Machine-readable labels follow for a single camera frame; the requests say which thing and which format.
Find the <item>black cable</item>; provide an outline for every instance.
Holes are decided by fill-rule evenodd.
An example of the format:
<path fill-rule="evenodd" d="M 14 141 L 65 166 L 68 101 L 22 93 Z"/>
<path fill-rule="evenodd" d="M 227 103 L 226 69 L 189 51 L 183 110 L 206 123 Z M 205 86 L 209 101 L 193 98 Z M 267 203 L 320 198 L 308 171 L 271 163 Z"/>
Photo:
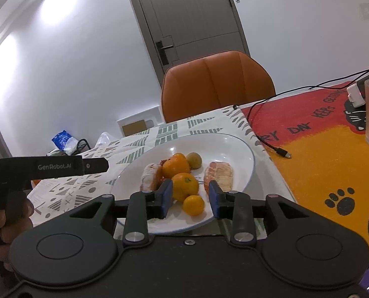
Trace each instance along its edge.
<path fill-rule="evenodd" d="M 361 73 L 361 75 L 360 75 L 360 76 L 358 76 L 356 79 L 354 79 L 352 82 L 350 82 L 350 83 L 346 84 L 345 86 L 342 86 L 342 87 L 326 87 L 326 86 L 322 86 L 323 84 L 328 84 L 328 83 L 335 82 L 335 81 L 338 81 L 338 80 L 347 79 L 347 78 L 349 78 L 349 77 L 352 77 L 352 76 L 358 75 L 358 74 L 360 74 L 360 73 Z M 253 104 L 253 105 L 251 106 L 251 108 L 249 109 L 249 112 L 248 112 L 248 114 L 247 114 L 247 122 L 249 123 L 249 126 L 252 128 L 252 122 L 250 122 L 250 121 L 249 121 L 249 117 L 250 117 L 250 115 L 251 115 L 251 112 L 252 112 L 253 108 L 254 108 L 256 105 L 259 105 L 259 104 L 262 104 L 262 103 L 264 103 L 264 102 L 266 102 L 266 101 L 269 101 L 269 100 L 271 100 L 271 99 L 272 99 L 272 98 L 274 98 L 274 97 L 277 97 L 277 96 L 280 96 L 280 95 L 283 95 L 283 94 L 286 94 L 286 93 L 291 93 L 291 92 L 294 92 L 294 91 L 297 91 L 297 90 L 302 90 L 302 89 L 305 89 L 305 88 L 308 88 L 308 89 L 313 89 L 313 88 L 325 88 L 325 89 L 329 89 L 329 90 L 341 90 L 341 89 L 344 89 L 344 88 L 348 88 L 348 87 L 349 87 L 350 85 L 352 85 L 355 81 L 357 81 L 358 79 L 360 79 L 361 77 L 363 77 L 363 76 L 364 76 L 364 75 L 366 75 L 367 73 L 369 73 L 369 69 L 364 70 L 364 71 L 361 71 L 361 72 L 358 72 L 358 73 L 354 73 L 354 74 L 349 75 L 349 76 L 346 76 L 346 77 L 341 77 L 341 78 L 337 78 L 337 79 L 332 79 L 332 80 L 326 81 L 326 82 L 324 82 L 324 83 L 320 83 L 320 84 L 318 84 L 318 85 L 314 85 L 314 86 L 303 86 L 303 87 L 294 88 L 294 89 L 292 89 L 292 90 L 286 90 L 285 92 L 281 92 L 281 93 L 278 93 L 278 94 L 273 95 L 273 96 L 271 96 L 271 97 L 268 97 L 268 98 L 266 98 L 266 99 L 264 99 L 264 100 L 258 101 L 258 102 L 256 102 L 255 104 Z M 280 156 L 285 157 L 285 158 L 288 158 L 288 159 L 291 159 L 292 155 L 291 155 L 288 151 L 286 151 L 286 150 L 284 150 L 284 149 L 282 149 L 282 148 L 277 148 L 277 147 L 275 147 L 275 146 L 272 146 L 271 144 L 269 144 L 268 142 L 266 142 L 265 140 L 263 140 L 260 136 L 258 136 L 256 133 L 255 133 L 255 136 L 258 138 L 258 140 L 259 140 L 261 143 L 263 143 L 264 145 L 266 145 L 266 146 L 268 146 L 269 148 L 273 149 L 273 150 L 274 150 L 277 154 L 279 154 Z"/>
<path fill-rule="evenodd" d="M 369 73 L 369 69 L 366 69 L 366 70 L 364 70 L 364 71 L 359 71 L 358 73 L 354 73 L 354 74 L 352 74 L 352 75 L 349 75 L 349 76 L 345 76 L 345 77 L 341 77 L 341 78 L 337 78 L 337 79 L 332 79 L 332 80 L 328 80 L 328 81 L 326 81 L 326 82 L 324 82 L 324 83 L 320 83 L 320 84 L 318 84 L 318 85 L 316 85 L 315 87 L 320 87 L 321 85 L 324 85 L 324 84 L 328 84 L 328 83 L 332 83 L 332 82 L 336 82 L 336 81 L 338 81 L 338 80 L 342 80 L 342 79 L 347 79 L 347 78 L 349 78 L 349 77 L 352 77 L 352 76 L 355 76 L 355 75 L 358 75 L 358 74 L 361 74 L 359 77 L 357 77 L 356 79 L 354 79 L 353 81 L 351 81 L 349 84 L 347 84 L 346 85 L 346 87 L 344 86 L 344 87 L 340 87 L 340 88 L 338 88 L 338 87 L 336 87 L 336 88 L 334 88 L 334 87 L 331 87 L 330 89 L 342 89 L 342 88 L 347 88 L 347 87 L 349 87 L 350 85 L 352 85 L 354 82 L 356 82 L 358 79 L 360 79 L 361 77 L 363 77 L 365 74 L 367 74 L 367 73 Z"/>

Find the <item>door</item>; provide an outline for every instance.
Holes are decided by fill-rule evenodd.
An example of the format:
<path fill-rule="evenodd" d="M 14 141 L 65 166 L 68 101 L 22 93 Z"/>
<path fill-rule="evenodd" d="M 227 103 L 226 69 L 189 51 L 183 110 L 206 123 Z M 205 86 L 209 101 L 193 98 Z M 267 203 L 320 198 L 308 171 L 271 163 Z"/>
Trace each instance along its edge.
<path fill-rule="evenodd" d="M 232 0 L 139 0 L 159 66 L 169 67 L 211 55 L 239 50 L 248 53 Z"/>

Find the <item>door handle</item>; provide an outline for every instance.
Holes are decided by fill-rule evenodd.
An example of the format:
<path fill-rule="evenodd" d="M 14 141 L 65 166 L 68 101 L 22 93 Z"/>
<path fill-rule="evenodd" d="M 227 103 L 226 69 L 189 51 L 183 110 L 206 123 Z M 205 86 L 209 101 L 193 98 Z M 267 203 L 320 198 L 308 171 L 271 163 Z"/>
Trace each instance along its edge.
<path fill-rule="evenodd" d="M 158 53 L 159 53 L 159 55 L 160 55 L 162 65 L 163 65 L 163 66 L 165 66 L 165 65 L 169 65 L 169 61 L 168 61 L 168 58 L 167 58 L 167 55 L 166 55 L 165 51 L 166 51 L 167 49 L 174 48 L 175 46 L 174 46 L 174 45 L 170 45 L 170 46 L 166 46 L 166 47 L 164 47 L 164 46 L 162 45 L 162 41 L 161 41 L 161 40 L 160 40 L 160 41 L 157 41 L 157 42 L 155 43 L 155 45 L 156 45 L 156 47 L 157 47 L 157 49 L 158 49 Z"/>
<path fill-rule="evenodd" d="M 174 47 L 174 45 L 170 45 L 170 46 L 162 47 L 162 48 L 159 48 L 159 49 L 166 50 L 166 49 L 171 49 L 173 47 Z"/>

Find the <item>human hand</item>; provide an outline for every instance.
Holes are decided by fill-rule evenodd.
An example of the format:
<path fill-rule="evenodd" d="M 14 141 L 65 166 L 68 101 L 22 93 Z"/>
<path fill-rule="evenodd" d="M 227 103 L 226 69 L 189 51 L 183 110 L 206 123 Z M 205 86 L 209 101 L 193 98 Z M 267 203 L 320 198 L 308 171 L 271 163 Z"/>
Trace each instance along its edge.
<path fill-rule="evenodd" d="M 24 201 L 22 212 L 22 218 L 13 224 L 5 226 L 5 211 L 0 210 L 0 237 L 1 240 L 6 243 L 0 246 L 0 261 L 3 262 L 5 269 L 9 271 L 13 271 L 9 263 L 10 244 L 19 234 L 33 228 L 33 222 L 31 222 L 29 217 L 34 213 L 34 205 L 28 199 Z"/>

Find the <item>plate rim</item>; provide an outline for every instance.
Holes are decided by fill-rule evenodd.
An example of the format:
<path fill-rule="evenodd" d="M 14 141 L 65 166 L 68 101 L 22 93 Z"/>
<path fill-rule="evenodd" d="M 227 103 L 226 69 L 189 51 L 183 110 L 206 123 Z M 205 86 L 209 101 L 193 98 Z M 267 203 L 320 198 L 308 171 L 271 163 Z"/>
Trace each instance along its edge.
<path fill-rule="evenodd" d="M 246 189 L 248 186 L 249 186 L 249 184 L 251 183 L 251 180 L 252 180 L 252 177 L 254 176 L 254 173 L 255 173 L 255 168 L 256 168 L 256 158 L 255 158 L 255 153 L 254 153 L 254 151 L 251 149 L 251 146 L 248 144 L 248 143 L 246 143 L 243 139 L 240 139 L 239 137 L 237 137 L 237 136 L 235 136 L 235 135 L 231 135 L 231 134 L 227 134 L 227 133 L 214 133 L 214 134 L 221 134 L 221 135 L 227 135 L 227 136 L 229 136 L 229 137 L 233 137 L 233 138 L 236 138 L 236 139 L 238 139 L 238 140 L 240 140 L 241 142 L 243 142 L 243 143 L 245 143 L 245 145 L 248 147 L 248 149 L 251 151 L 251 154 L 252 154 L 252 157 L 253 157 L 253 167 L 252 167 L 252 172 L 251 172 L 251 176 L 249 177 L 249 180 L 248 180 L 248 182 L 247 182 L 247 184 L 245 185 L 245 187 L 244 187 L 244 189 Z M 183 138 L 183 137 L 189 137 L 189 136 L 195 136 L 195 135 L 197 135 L 197 134 L 188 134 L 188 135 L 183 135 L 183 136 L 181 136 L 181 137 L 179 137 L 178 139 L 180 139 L 180 138 Z M 167 143 L 170 143 L 170 142 L 174 142 L 174 141 L 176 141 L 176 140 L 178 140 L 178 139 L 175 139 L 175 140 L 170 140 L 170 141 L 168 141 L 168 142 L 165 142 L 165 143 L 163 143 L 163 144 L 160 144 L 160 145 L 157 145 L 156 147 L 158 147 L 158 146 L 161 146 L 161 145 L 165 145 L 165 144 L 167 144 Z M 127 165 L 121 172 L 120 172 L 120 174 L 118 175 L 118 177 L 119 176 L 121 176 L 121 174 L 126 170 L 126 168 L 128 168 L 129 166 L 130 166 L 130 164 L 129 165 Z M 203 222 L 200 222 L 199 224 L 197 224 L 197 226 L 195 227 L 195 226 L 189 226 L 188 228 L 181 228 L 181 229 L 179 229 L 179 230 L 177 230 L 177 231 L 175 231 L 175 232 L 149 232 L 149 234 L 162 234 L 162 235 L 167 235 L 167 234 L 175 234 L 175 233 L 183 233 L 183 232 L 187 232 L 187 231 L 190 231 L 190 230 L 194 230 L 195 228 L 198 228 L 198 227 L 201 227 L 201 226 L 204 226 L 204 225 L 206 225 L 206 224 L 208 224 L 209 222 L 211 222 L 212 220 L 214 220 L 215 219 L 215 217 L 214 216 L 212 216 L 212 217 L 210 217 L 209 219 L 207 219 L 207 220 L 205 220 L 205 221 L 203 221 Z M 120 221 L 120 219 L 117 219 L 117 222 L 121 225 L 121 226 L 125 226 L 125 223 L 122 223 L 121 221 Z"/>

